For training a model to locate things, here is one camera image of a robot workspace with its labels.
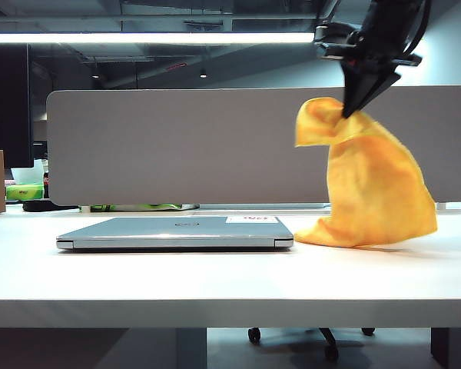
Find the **office chair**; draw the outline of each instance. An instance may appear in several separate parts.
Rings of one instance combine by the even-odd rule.
[[[374,334],[374,330],[376,328],[362,328],[362,333],[366,336],[372,336]],[[324,356],[328,361],[337,361],[338,360],[338,348],[337,348],[337,341],[335,337],[331,333],[331,329],[329,328],[320,328],[321,334],[326,339],[328,346],[324,348]],[[260,328],[254,327],[247,330],[247,336],[249,338],[249,342],[252,344],[258,344],[261,339],[261,332]]]

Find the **fluorescent light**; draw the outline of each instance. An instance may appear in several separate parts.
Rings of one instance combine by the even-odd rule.
[[[283,44],[310,43],[314,33],[0,33],[0,44]]]

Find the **orange fabric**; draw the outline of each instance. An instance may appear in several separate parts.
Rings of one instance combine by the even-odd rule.
[[[331,216],[296,241],[338,247],[389,244],[437,229],[436,208],[408,149],[369,115],[342,117],[334,98],[315,98],[297,116],[296,147],[330,145]]]

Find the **background desk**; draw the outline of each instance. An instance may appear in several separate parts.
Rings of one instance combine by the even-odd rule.
[[[281,213],[291,231],[319,216]],[[56,249],[58,234],[109,218],[17,207],[0,214],[0,327],[461,327],[460,213],[439,215],[435,234],[375,251]]]

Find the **black robotic arm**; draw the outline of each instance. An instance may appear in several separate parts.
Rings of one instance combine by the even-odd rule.
[[[362,27],[330,23],[316,27],[321,58],[340,60],[345,77],[343,116],[348,118],[400,79],[398,65],[417,66],[412,54],[426,30],[431,0],[371,0]],[[410,31],[420,26],[408,45]]]

